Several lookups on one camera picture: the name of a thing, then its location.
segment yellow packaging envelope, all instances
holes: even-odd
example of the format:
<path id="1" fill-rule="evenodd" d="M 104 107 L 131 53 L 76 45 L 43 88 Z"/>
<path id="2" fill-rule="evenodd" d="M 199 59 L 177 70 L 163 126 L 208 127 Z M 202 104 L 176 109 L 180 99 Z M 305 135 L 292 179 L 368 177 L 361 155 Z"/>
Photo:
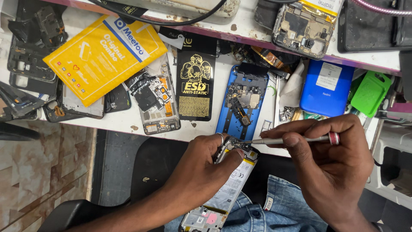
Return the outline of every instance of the yellow packaging envelope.
<path id="1" fill-rule="evenodd" d="M 88 107 L 166 52 L 152 25 L 104 15 L 43 61 Z"/>

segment blue phone back cover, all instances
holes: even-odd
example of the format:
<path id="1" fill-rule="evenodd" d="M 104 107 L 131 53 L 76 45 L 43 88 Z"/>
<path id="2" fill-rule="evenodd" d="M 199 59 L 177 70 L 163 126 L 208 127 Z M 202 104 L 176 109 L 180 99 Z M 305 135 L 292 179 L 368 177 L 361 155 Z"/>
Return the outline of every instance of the blue phone back cover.
<path id="1" fill-rule="evenodd" d="M 321 71 L 324 76 L 328 73 L 330 75 L 337 73 L 334 70 L 339 70 L 339 67 L 342 70 L 337 82 L 329 81 L 329 77 L 326 77 L 323 79 L 323 82 L 326 82 L 325 87 L 320 86 L 323 85 L 321 80 L 318 82 Z M 328 117 L 342 115 L 345 112 L 354 70 L 354 67 L 346 65 L 311 60 L 300 99 L 300 108 Z"/>
<path id="2" fill-rule="evenodd" d="M 235 67 L 239 65 L 235 65 L 232 67 L 232 71 L 230 73 L 228 86 L 230 83 L 234 82 L 237 78 L 237 71 L 235 71 Z M 226 88 L 225 97 L 228 93 L 228 88 Z M 249 126 L 243 127 L 239 120 L 235 117 L 232 112 L 232 109 L 229 107 L 225 107 L 225 99 L 223 98 L 222 109 L 220 110 L 220 116 L 218 121 L 218 126 L 216 127 L 216 133 L 226 133 L 241 140 L 252 140 L 253 135 L 255 134 L 256 124 L 258 123 L 259 113 L 262 108 L 263 97 L 261 97 L 259 102 L 258 109 L 244 109 L 246 114 L 248 115 L 250 121 L 252 122 Z"/>

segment jeans button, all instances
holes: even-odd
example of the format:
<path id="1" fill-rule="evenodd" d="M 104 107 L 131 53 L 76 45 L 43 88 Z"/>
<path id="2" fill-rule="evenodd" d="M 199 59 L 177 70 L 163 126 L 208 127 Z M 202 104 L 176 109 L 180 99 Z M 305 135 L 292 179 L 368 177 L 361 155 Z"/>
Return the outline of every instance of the jeans button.
<path id="1" fill-rule="evenodd" d="M 252 214 L 255 218 L 260 218 L 260 213 L 258 211 L 253 211 Z"/>

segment pink sticker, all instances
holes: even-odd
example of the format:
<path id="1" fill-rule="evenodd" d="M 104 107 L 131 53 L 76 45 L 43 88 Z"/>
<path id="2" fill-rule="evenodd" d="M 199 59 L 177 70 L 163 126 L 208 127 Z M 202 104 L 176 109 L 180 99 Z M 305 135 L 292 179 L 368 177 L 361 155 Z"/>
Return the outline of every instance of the pink sticker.
<path id="1" fill-rule="evenodd" d="M 206 223 L 213 224 L 218 219 L 218 215 L 216 213 L 211 213 L 210 216 L 207 218 Z"/>

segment qr code sticker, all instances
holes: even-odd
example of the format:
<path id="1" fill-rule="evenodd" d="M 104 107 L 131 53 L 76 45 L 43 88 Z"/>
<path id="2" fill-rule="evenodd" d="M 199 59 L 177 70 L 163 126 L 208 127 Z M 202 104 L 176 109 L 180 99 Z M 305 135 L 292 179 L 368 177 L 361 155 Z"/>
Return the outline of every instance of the qr code sticker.
<path id="1" fill-rule="evenodd" d="M 202 222 L 203 222 L 203 219 L 204 219 L 204 217 L 199 217 L 199 218 L 197 219 L 197 223 L 202 223 Z"/>

